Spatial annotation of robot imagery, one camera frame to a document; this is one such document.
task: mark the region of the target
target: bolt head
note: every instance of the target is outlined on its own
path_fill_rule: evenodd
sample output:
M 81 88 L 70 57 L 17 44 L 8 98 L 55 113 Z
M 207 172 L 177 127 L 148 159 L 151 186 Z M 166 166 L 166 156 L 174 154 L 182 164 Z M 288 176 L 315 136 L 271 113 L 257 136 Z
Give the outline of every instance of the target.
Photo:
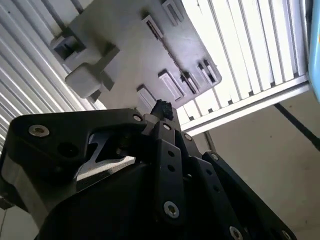
M 188 140 L 188 141 L 192 141 L 192 138 L 191 138 L 191 136 L 189 136 L 188 134 L 184 134 L 184 137 Z
M 166 123 L 163 124 L 163 127 L 164 127 L 165 129 L 167 129 L 167 130 L 171 130 L 171 127 L 170 127 L 168 124 L 166 124 Z
M 172 219 L 177 219 L 180 215 L 179 208 L 172 201 L 166 201 L 163 210 Z
M 213 154 L 213 153 L 211 153 L 211 157 L 212 157 L 215 161 L 218 161 L 218 160 L 219 160 L 219 158 L 218 158 L 215 154 Z
M 138 121 L 138 122 L 142 121 L 142 118 L 139 115 L 136 115 L 136 114 L 133 115 L 133 119 Z
M 47 127 L 39 124 L 35 124 L 29 127 L 29 134 L 38 138 L 48 136 L 50 131 Z

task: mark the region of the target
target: black cable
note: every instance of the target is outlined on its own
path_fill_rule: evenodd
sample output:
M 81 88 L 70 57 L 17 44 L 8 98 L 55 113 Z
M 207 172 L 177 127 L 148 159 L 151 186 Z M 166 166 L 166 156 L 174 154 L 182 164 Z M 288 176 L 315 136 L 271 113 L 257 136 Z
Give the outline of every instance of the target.
M 295 118 L 284 106 L 280 103 L 276 103 L 275 108 L 285 116 L 309 141 L 320 151 L 320 138 L 313 134 L 305 125 L 303 125 L 298 119 Z

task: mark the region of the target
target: gray plastic part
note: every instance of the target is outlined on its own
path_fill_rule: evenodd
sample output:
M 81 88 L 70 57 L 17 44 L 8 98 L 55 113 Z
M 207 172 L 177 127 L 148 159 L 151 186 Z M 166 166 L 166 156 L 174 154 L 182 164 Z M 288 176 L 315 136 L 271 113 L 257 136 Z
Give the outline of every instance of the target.
M 164 82 L 175 101 L 178 101 L 179 99 L 184 97 L 184 92 L 182 91 L 176 80 L 167 71 L 164 70 L 159 73 L 159 79 Z
M 88 63 L 82 63 L 66 78 L 65 83 L 71 87 L 80 98 L 87 98 L 100 89 L 102 79 L 96 75 L 94 67 Z
M 184 20 L 184 16 L 182 16 L 180 10 L 178 9 L 177 5 L 173 0 L 167 0 L 162 4 L 162 7 L 164 8 L 166 14 L 170 18 L 172 24 L 174 26 L 178 25 L 178 21 L 182 23 Z
M 104 63 L 109 82 L 118 89 L 117 94 L 101 89 L 99 100 L 107 108 L 137 104 L 137 88 L 141 85 L 145 85 L 155 99 L 171 102 L 178 108 L 218 84 L 208 83 L 198 70 L 204 60 L 214 64 L 180 0 L 94 0 L 70 23 L 68 32 L 68 36 L 75 36 L 84 46 L 76 57 L 62 62 L 71 70 L 82 63 L 96 65 L 107 54 L 106 49 L 110 51 L 110 46 L 119 50 Z M 170 73 L 183 96 L 177 98 L 159 80 L 163 70 Z M 188 84 L 182 81 L 182 73 L 191 76 L 186 79 Z M 195 92 L 190 90 L 191 85 L 196 88 Z M 120 88 L 125 94 L 119 94 Z
M 144 110 L 143 113 L 150 113 L 153 107 L 156 105 L 155 98 L 151 95 L 151 93 L 148 91 L 148 89 L 144 85 L 138 87 L 136 92 L 142 104 L 141 107 Z

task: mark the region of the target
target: white ceiling slats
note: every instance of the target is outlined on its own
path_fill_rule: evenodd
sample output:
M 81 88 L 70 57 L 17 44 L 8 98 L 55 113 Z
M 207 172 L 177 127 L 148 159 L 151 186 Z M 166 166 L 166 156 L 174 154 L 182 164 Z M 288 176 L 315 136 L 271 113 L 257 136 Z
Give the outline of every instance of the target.
M 286 82 L 291 82 L 290 88 L 299 88 L 308 81 L 299 0 L 182 2 L 222 76 L 214 87 L 216 94 L 205 92 L 184 105 L 190 121 L 182 124 L 183 131 L 194 135 L 207 129 L 206 123 L 218 126 L 211 122 L 231 121 L 230 113 L 246 111 L 280 92 L 287 94 Z M 209 112 L 208 106 L 216 103 L 218 107 Z
M 81 2 L 85 8 L 91 1 Z M 62 24 L 79 13 L 71 0 L 50 1 L 50 7 L 47 3 L 0 1 L 1 149 L 10 121 L 19 115 L 105 109 L 99 102 L 79 98 L 65 85 L 67 72 L 48 46 L 61 33 Z

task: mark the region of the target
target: metal frame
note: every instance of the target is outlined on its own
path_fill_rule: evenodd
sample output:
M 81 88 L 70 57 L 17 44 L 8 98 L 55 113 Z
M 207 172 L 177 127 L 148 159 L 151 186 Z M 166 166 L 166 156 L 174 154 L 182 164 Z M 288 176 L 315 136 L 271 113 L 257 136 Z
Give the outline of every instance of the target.
M 182 124 L 181 130 L 194 136 L 226 124 L 232 120 L 241 118 L 310 90 L 308 80 L 309 78 L 307 75 L 297 77 L 257 95 L 224 107 L 217 112 L 209 113 L 198 119 Z

